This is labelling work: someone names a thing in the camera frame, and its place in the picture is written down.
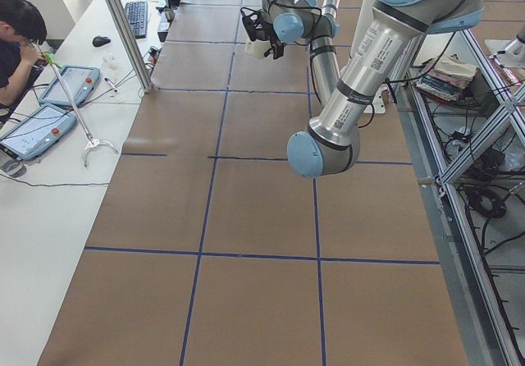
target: white desk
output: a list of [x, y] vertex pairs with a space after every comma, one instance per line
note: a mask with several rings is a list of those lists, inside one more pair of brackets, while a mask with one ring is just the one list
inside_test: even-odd
[[[148, 37], [138, 39], [139, 49], [160, 48], [160, 16], [149, 3]], [[94, 48], [95, 35], [112, 41]], [[56, 53], [60, 65], [98, 66], [112, 53], [118, 64], [117, 79], [131, 64], [104, 0], [94, 0]], [[103, 81], [91, 97], [108, 89]], [[36, 84], [54, 77], [48, 67]], [[81, 108], [95, 138], [110, 140], [120, 151], [137, 113], [142, 91], [136, 77]], [[16, 112], [29, 114], [38, 107], [29, 92]], [[1, 133], [14, 124], [7, 123]], [[109, 148], [89, 153], [89, 167], [82, 162], [88, 140], [77, 123], [39, 162], [27, 164], [21, 180], [33, 184], [107, 183], [119, 154]], [[106, 193], [106, 186], [33, 188], [0, 178], [0, 364], [32, 366], [39, 359], [61, 307], [84, 243]]]

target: person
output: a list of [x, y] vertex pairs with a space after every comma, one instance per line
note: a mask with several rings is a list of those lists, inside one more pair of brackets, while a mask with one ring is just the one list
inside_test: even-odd
[[0, 123], [31, 88], [45, 63], [34, 43], [48, 32], [39, 10], [27, 0], [0, 0]]

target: black mouse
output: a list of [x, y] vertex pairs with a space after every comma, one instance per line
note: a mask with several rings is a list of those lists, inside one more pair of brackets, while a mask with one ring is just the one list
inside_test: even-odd
[[106, 43], [110, 43], [112, 40], [109, 39], [107, 36], [101, 36], [97, 35], [93, 38], [93, 46], [95, 48], [99, 48], [100, 46], [103, 46]]

